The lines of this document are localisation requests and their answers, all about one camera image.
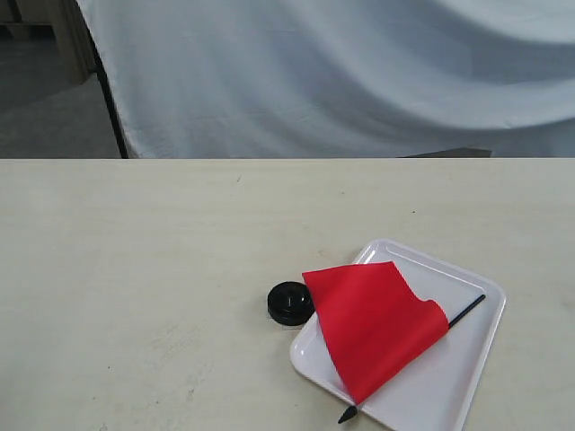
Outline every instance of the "gray floor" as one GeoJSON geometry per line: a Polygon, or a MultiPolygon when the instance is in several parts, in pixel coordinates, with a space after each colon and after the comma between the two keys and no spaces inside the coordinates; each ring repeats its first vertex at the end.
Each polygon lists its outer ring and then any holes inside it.
{"type": "Polygon", "coordinates": [[[50,36],[0,34],[0,158],[119,158],[98,81],[66,80],[50,36]]]}

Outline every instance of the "white cloth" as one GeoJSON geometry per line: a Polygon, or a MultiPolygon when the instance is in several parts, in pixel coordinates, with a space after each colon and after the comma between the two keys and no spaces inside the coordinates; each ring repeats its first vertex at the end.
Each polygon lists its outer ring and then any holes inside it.
{"type": "Polygon", "coordinates": [[[571,0],[79,0],[141,157],[575,155],[571,0]]]}

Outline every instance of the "red flag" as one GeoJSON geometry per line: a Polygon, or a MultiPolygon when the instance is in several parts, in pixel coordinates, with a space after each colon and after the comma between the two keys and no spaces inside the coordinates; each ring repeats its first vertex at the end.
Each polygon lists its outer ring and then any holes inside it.
{"type": "Polygon", "coordinates": [[[356,405],[448,330],[434,301],[421,301],[392,262],[304,273],[325,344],[356,405]]]}

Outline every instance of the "flag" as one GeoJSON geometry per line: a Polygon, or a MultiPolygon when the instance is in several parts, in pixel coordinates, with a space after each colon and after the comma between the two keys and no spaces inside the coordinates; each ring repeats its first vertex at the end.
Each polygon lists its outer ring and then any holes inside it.
{"type": "Polygon", "coordinates": [[[356,405],[448,331],[439,305],[421,301],[392,262],[303,276],[335,369],[356,405]]]}

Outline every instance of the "white table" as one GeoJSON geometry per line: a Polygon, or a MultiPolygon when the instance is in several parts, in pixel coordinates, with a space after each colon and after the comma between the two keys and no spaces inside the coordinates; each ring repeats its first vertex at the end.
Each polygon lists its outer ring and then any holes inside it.
{"type": "Polygon", "coordinates": [[[388,237],[508,294],[466,429],[571,430],[574,189],[575,160],[0,162],[0,429],[341,430],[265,297],[388,237]]]}

